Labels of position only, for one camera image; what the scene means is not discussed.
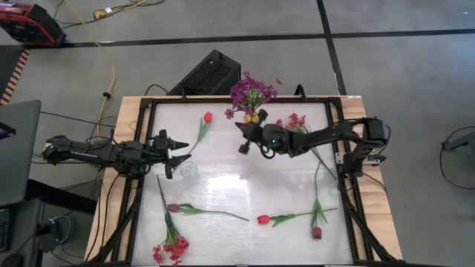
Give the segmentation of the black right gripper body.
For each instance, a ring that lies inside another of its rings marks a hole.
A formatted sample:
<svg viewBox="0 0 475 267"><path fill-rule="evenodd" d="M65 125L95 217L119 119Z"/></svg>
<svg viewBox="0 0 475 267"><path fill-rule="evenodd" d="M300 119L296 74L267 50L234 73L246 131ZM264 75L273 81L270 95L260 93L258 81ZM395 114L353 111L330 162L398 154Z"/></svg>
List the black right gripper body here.
<svg viewBox="0 0 475 267"><path fill-rule="evenodd" d="M241 154L247 155L250 145L255 143L264 158L273 158L276 154L287 154L293 157L290 148L290 131L277 124L263 125L268 117L268 113L265 110L259 110L258 116L259 121L256 124L259 124L260 127L253 130L260 131L260 139L246 139L238 151Z"/></svg>

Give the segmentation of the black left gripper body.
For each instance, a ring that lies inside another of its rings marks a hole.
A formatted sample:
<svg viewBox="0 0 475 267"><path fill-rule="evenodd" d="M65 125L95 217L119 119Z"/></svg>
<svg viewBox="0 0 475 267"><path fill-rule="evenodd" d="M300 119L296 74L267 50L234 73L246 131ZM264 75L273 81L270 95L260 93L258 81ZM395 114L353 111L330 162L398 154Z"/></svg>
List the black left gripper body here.
<svg viewBox="0 0 475 267"><path fill-rule="evenodd" d="M166 130L160 130L159 133L151 137L149 140L150 149L155 157L160 158L160 163L165 166L165 173L167 179L173 178L173 171L171 166L171 157L168 152L168 134Z"/></svg>

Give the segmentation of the pink-red artificial flower bunch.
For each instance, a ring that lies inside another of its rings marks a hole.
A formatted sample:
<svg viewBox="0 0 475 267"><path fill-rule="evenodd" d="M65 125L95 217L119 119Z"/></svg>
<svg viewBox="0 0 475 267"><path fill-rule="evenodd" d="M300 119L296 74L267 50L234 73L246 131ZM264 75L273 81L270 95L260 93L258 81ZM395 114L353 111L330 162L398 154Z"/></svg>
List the pink-red artificial flower bunch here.
<svg viewBox="0 0 475 267"><path fill-rule="evenodd" d="M166 239L159 245L152 248L153 259L156 264L160 265L165 262L165 253L169 253L169 259L172 261L172 267L178 267L182 263L182 257L189 247L188 240L183 237L174 225L171 218L168 205L166 203L163 187L160 183L160 178L157 177L157 184L160 192L160 199L162 200L164 220L166 225Z"/></svg>
<svg viewBox="0 0 475 267"><path fill-rule="evenodd" d="M306 122L306 116L299 116L296 113L292 113L287 121L283 121L282 119L278 119L276 121L276 124L286 128L287 130L298 132L298 133L303 133L303 134L309 134L310 133L310 126L308 126ZM330 173L330 175L333 177L334 180L337 180L337 176L330 170L330 168L327 166L327 164L323 161L321 158L321 155L318 152L317 148L312 148L311 149L312 153L317 157L319 163L318 167L321 165L324 166L324 168Z"/></svg>

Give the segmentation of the dark red artificial tulip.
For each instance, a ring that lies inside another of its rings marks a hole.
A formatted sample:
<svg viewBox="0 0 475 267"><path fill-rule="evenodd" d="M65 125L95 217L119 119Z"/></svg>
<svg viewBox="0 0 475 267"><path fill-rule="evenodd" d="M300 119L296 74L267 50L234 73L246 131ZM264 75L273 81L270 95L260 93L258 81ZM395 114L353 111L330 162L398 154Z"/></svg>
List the dark red artificial tulip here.
<svg viewBox="0 0 475 267"><path fill-rule="evenodd" d="M312 238L315 240L320 240L323 235L323 230L318 226L318 218L321 218L325 223L327 223L327 218L324 214L324 210L318 198L318 171L321 164L318 164L315 174L314 174L314 186L315 186L315 201L312 207L312 216L311 216L311 232Z"/></svg>
<svg viewBox="0 0 475 267"><path fill-rule="evenodd" d="M188 203L183 203L183 204L168 204L167 205L167 210L170 212L174 213L184 213L184 214L222 214L222 215L227 215L231 216L234 218L238 218L239 220L244 220L244 221L249 221L247 218L240 217L236 214L227 212L227 211L210 211L210 210L203 210L199 208L195 208L193 205L188 204Z"/></svg>

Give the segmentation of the bright red artificial tulip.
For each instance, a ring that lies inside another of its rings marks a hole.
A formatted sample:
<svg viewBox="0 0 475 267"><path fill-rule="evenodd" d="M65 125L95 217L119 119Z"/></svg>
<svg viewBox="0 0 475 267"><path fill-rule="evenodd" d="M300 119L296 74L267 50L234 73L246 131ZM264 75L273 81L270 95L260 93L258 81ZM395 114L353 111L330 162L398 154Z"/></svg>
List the bright red artificial tulip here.
<svg viewBox="0 0 475 267"><path fill-rule="evenodd" d="M211 112L206 112L203 115L203 118L200 120L200 127L199 127L196 142L191 147L191 149L189 151L189 154L192 153L192 151L197 147L198 143L202 141L202 139L204 138L204 136L208 132L208 130L211 126L211 123L212 123L212 117L213 117L213 115L212 115Z"/></svg>
<svg viewBox="0 0 475 267"><path fill-rule="evenodd" d="M275 227L277 225L280 225L281 223L284 223L286 221L295 219L297 217L302 217L306 215L311 216L311 226L316 227L318 225L318 218L320 217L324 222L327 222L327 219L325 217L325 214L328 211L334 211L337 210L337 208L328 208L328 209L318 209L317 211L311 211L311 212L306 212L306 213L299 213L299 214L283 214L283 215L278 215L278 216L269 216L269 215L260 215L257 217L257 221L259 225L268 225L272 223L272 226Z"/></svg>

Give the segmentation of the clear glass vase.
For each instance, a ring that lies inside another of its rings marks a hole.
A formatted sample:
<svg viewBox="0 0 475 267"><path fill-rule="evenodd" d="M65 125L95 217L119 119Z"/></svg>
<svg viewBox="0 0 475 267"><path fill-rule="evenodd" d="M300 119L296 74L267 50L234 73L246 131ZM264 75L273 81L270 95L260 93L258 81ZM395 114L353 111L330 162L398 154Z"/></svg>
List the clear glass vase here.
<svg viewBox="0 0 475 267"><path fill-rule="evenodd" d="M181 164L180 173L185 178L193 178L197 176L198 168L193 162L184 162Z"/></svg>

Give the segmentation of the black perforated box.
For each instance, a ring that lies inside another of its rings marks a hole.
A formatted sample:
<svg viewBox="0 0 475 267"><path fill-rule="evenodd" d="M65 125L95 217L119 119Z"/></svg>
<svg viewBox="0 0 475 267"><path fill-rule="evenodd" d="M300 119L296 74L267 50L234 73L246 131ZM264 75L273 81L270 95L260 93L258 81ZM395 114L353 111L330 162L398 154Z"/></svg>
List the black perforated box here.
<svg viewBox="0 0 475 267"><path fill-rule="evenodd" d="M241 64L218 50L208 54L170 91L175 96L228 95L241 80Z"/></svg>

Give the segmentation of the white table sheet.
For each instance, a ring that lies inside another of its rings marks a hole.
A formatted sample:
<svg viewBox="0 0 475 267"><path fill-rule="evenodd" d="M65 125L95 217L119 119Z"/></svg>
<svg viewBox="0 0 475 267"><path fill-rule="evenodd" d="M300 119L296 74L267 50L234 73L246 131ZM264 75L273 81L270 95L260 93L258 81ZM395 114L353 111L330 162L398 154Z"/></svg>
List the white table sheet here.
<svg viewBox="0 0 475 267"><path fill-rule="evenodd" d="M260 215L278 216L311 212L315 201L314 174L318 159L312 153L294 158L262 157L252 146L247 155L238 149L244 143L235 121L225 116L226 104L159 104L153 130L166 130L189 152L196 142L200 120L211 112L211 126L187 162L197 165L196 177L185 178L177 169L167 179L162 165L155 165L145 178L132 263L154 265L152 248L166 238L163 205L157 177L166 203L188 203L210 211L227 211L249 221L222 214L173 214L172 219L189 247L182 258L185 266L212 265L318 265L346 264L353 258L341 195L336 181L320 166L318 198L328 211L327 223L318 218L323 235L312 238L311 216L306 215L272 226L259 225ZM331 145L318 148L323 161L335 173Z"/></svg>

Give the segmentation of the silver mounting plate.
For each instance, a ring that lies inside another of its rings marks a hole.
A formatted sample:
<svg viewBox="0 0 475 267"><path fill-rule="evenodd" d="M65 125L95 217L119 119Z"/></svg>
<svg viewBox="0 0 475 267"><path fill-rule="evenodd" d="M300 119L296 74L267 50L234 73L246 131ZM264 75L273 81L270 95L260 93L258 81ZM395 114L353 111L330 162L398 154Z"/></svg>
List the silver mounting plate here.
<svg viewBox="0 0 475 267"><path fill-rule="evenodd" d="M370 153L362 162L363 165L372 165L372 166L378 166L380 165L383 161L386 160L386 156L382 154L377 154L376 152ZM335 161L337 164L343 164L344 163L344 153L335 153Z"/></svg>

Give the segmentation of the grey laptop lid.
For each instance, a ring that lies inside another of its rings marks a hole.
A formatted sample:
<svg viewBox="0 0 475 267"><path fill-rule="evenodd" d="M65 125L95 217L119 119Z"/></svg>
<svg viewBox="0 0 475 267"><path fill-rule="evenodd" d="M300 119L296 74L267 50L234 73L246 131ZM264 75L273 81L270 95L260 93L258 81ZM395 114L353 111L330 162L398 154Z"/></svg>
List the grey laptop lid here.
<svg viewBox="0 0 475 267"><path fill-rule="evenodd" d="M0 107L0 123L16 131L0 139L0 207L25 198L41 106L30 100Z"/></svg>

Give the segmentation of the dark side desk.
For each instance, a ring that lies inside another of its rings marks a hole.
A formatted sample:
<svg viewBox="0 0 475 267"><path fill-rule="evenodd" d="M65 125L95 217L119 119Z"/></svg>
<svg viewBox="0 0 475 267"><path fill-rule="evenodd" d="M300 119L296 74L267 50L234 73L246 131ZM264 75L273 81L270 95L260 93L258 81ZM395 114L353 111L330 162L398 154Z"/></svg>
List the dark side desk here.
<svg viewBox="0 0 475 267"><path fill-rule="evenodd" d="M73 239L79 223L73 213L92 215L99 183L69 188L31 180L26 200L0 207L0 267L42 267L44 253Z"/></svg>

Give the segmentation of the dark striped-edge floor mat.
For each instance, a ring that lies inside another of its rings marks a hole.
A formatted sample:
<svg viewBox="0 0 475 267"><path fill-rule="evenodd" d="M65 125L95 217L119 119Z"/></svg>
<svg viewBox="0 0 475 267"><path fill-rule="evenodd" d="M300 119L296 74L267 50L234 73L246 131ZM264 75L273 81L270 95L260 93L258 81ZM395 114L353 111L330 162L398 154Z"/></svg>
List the dark striped-edge floor mat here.
<svg viewBox="0 0 475 267"><path fill-rule="evenodd" d="M12 100L29 56L30 50L22 47L0 48L0 106Z"/></svg>

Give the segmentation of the red and black tool case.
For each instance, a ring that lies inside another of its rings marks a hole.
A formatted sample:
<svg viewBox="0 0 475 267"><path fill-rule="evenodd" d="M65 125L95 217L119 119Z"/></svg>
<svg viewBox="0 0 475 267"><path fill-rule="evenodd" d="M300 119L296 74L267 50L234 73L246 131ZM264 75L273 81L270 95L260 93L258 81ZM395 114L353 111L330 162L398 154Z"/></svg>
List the red and black tool case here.
<svg viewBox="0 0 475 267"><path fill-rule="evenodd" d="M0 28L24 45L58 47L67 36L43 7L7 0L0 0Z"/></svg>

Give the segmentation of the grey stand foot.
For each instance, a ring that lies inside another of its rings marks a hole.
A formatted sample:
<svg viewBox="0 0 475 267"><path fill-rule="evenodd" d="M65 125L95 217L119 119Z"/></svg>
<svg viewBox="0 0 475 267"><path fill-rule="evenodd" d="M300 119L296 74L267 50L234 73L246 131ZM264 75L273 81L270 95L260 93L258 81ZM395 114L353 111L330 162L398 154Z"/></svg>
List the grey stand foot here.
<svg viewBox="0 0 475 267"><path fill-rule="evenodd" d="M471 131L466 135L456 138L452 141L445 141L442 143L442 149L444 151L455 151L458 148L469 147L473 153L475 153L475 131Z"/></svg>

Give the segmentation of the black aluminium table frame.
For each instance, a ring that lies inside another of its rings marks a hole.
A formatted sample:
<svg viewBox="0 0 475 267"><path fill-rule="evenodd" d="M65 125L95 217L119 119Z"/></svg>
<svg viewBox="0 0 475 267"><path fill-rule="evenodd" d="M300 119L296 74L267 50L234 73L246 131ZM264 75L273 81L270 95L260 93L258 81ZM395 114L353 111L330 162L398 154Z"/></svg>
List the black aluminium table frame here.
<svg viewBox="0 0 475 267"><path fill-rule="evenodd" d="M157 135L153 123L156 107L159 104L231 104L227 96L190 96L181 99L177 96L127 96L122 100L117 121L115 137L118 142L136 140L145 142ZM264 105L268 113L266 124L276 124L278 119L287 121L292 113L306 116L311 130L318 131L333 126L345 119L367 117L362 100L358 96L280 96ZM243 117L237 115L235 122ZM349 153L356 144L348 141L333 142L335 153ZM132 263L137 223L143 196L145 178L150 171L137 180L120 177L116 171L108 169L102 184L102 195L97 205L94 226L91 232L88 256L90 267L137 267ZM362 166L362 175L355 177L346 174L343 164L335 161L336 185L341 195L344 220L352 255L352 262L346 264L318 265L224 265L229 267L256 266L331 266L352 265L382 267L400 263L402 253L393 224L387 196L378 186L371 185L366 176L379 177L377 167ZM164 266L172 267L169 253L165 253Z"/></svg>

